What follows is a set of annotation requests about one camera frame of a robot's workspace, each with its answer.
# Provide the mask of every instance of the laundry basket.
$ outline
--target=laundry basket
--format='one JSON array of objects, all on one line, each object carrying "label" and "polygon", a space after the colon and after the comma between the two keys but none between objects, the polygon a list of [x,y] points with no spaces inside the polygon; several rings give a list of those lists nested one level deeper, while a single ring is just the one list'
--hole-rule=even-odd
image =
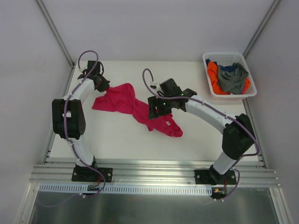
[{"label": "laundry basket", "polygon": [[[213,53],[204,53],[202,56],[204,60],[204,65],[206,69],[206,77],[209,83],[210,87],[210,92],[211,92],[211,98],[213,100],[242,100],[247,97],[252,97],[255,96],[257,91],[256,91],[256,86],[253,82],[251,73],[247,67],[247,64],[245,62],[245,59],[242,54],[237,53],[237,52],[213,52]],[[229,66],[232,65],[233,63],[240,63],[241,65],[244,66],[244,68],[248,72],[248,78],[251,82],[250,87],[247,89],[247,91],[244,94],[240,95],[235,95],[235,94],[230,94],[230,95],[218,95],[215,94],[212,88],[211,80],[210,77],[207,73],[207,65],[206,65],[206,59],[210,59],[212,62],[217,62],[217,64],[220,64],[222,66]]]}]

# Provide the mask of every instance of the gray cloth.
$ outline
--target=gray cloth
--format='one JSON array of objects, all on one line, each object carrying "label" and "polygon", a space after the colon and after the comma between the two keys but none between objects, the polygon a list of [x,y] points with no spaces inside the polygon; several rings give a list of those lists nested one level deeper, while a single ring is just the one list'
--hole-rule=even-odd
[{"label": "gray cloth", "polygon": [[220,65],[218,65],[218,85],[225,92],[242,94],[248,72],[240,63],[233,63],[233,66],[234,65],[236,65],[237,68],[232,72],[223,71]]}]

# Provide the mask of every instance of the gray wall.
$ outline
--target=gray wall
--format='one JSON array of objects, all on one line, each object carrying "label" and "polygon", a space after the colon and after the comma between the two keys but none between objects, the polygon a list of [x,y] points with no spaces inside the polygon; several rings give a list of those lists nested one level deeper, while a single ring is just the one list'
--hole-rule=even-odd
[{"label": "gray wall", "polygon": [[0,3],[0,222],[15,220],[70,66],[33,0]]},{"label": "gray wall", "polygon": [[273,0],[44,0],[73,60],[202,61],[243,52]]},{"label": "gray wall", "polygon": [[270,168],[299,223],[299,1],[283,0],[250,52],[247,63],[257,88],[249,100]]}]

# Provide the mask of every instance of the white table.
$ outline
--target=white table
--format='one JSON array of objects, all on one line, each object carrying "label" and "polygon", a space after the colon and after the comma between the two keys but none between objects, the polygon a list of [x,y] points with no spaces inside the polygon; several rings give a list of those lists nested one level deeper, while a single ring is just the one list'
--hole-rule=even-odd
[{"label": "white table", "polygon": [[[135,89],[136,98],[147,102],[151,96],[142,81],[142,71],[151,69],[157,82],[173,78],[182,90],[190,88],[207,101],[209,88],[202,62],[137,62],[102,61],[104,77],[111,86],[130,83]],[[70,89],[73,89],[80,72],[76,66]],[[83,104],[86,119],[86,139],[96,158],[125,160],[159,161],[215,161],[222,152],[222,135],[210,124],[200,118],[172,110],[173,119],[183,130],[180,138],[172,138],[156,130],[149,132],[147,127],[138,123],[132,115],[119,112],[105,112],[92,109],[96,97],[103,95],[94,91]],[[226,112],[236,115],[245,113],[243,102],[233,105],[217,105]],[[252,146],[247,153],[255,152]],[[59,135],[51,149],[50,157],[74,158],[69,146]],[[244,158],[245,161],[258,161],[257,156]]]}]

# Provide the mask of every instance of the crumpled red garment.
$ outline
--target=crumpled red garment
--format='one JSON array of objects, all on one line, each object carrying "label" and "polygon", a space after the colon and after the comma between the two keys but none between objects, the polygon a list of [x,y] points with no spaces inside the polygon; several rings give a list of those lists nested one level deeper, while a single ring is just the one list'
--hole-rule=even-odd
[{"label": "crumpled red garment", "polygon": [[104,96],[95,99],[93,109],[132,114],[139,123],[145,124],[149,131],[156,129],[171,137],[183,135],[183,131],[172,119],[172,114],[149,119],[149,105],[135,98],[134,88],[129,83],[107,89]]}]

